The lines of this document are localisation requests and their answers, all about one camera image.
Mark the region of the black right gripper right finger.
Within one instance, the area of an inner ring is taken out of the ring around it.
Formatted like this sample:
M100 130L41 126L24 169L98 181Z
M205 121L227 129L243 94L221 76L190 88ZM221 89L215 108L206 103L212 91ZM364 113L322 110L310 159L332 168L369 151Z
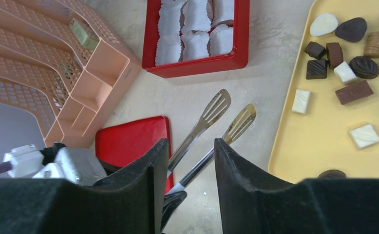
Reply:
M214 142L226 234L379 234L379 179L279 179Z

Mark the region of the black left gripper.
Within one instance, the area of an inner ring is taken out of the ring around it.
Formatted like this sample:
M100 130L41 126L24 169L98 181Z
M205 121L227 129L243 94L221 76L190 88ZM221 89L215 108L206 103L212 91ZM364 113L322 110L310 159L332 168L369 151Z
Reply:
M137 159L99 180L93 231L162 231L187 197L164 194L166 175L167 160Z

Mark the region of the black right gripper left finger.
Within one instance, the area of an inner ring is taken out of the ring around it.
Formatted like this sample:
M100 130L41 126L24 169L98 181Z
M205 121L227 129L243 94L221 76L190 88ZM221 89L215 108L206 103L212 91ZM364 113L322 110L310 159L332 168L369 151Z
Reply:
M0 179L0 234L158 234L169 141L92 186Z

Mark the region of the dark oval chocolate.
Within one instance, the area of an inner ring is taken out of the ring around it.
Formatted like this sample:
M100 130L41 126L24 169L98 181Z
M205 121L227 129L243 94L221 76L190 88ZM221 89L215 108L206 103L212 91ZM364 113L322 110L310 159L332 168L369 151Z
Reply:
M317 177L317 179L345 179L345 178L347 178L346 173L344 173L341 170L336 170L336 169L324 171Z

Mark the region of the white rectangular chocolate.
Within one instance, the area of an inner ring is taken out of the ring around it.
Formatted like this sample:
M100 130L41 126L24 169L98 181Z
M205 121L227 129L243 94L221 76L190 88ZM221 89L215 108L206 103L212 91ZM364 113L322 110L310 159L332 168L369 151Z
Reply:
M303 89L297 89L292 105L292 112L301 114L301 115L306 115L308 105L310 102L310 97L311 97L311 91L309 90L303 90Z

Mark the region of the white square chocolate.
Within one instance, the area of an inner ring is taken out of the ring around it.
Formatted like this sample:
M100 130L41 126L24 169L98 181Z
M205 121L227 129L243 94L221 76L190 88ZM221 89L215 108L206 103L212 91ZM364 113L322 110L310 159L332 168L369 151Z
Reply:
M349 130L348 135L358 150L365 149L379 143L379 135L370 123Z

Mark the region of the brown rectangular chocolate bar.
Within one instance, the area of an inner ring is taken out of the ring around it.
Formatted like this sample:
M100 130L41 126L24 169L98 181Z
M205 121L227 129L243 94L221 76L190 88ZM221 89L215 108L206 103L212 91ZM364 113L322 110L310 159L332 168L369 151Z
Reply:
M369 83L363 80L341 88L337 90L335 94L341 105L346 105L353 101L369 97L374 94L374 91Z

